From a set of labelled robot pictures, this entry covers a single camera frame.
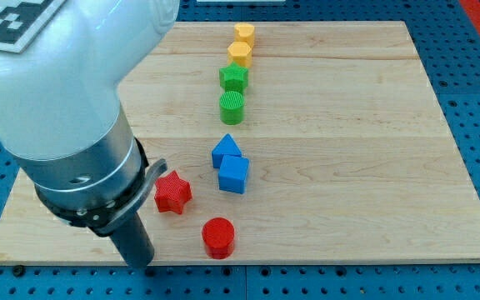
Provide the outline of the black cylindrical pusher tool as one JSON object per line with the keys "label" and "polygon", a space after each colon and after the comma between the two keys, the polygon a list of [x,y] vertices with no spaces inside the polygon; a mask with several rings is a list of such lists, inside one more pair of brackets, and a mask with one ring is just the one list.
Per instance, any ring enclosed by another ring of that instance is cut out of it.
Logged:
{"label": "black cylindrical pusher tool", "polygon": [[145,268],[154,258],[154,246],[137,213],[116,228],[110,238],[131,268]]}

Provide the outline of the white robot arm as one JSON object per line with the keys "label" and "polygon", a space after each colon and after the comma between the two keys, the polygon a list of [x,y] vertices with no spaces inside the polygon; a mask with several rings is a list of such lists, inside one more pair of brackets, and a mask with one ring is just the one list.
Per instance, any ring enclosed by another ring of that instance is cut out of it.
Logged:
{"label": "white robot arm", "polygon": [[154,248],[138,216],[149,163],[119,83],[175,23],[177,0],[0,1],[0,142],[58,218],[108,237],[125,263]]}

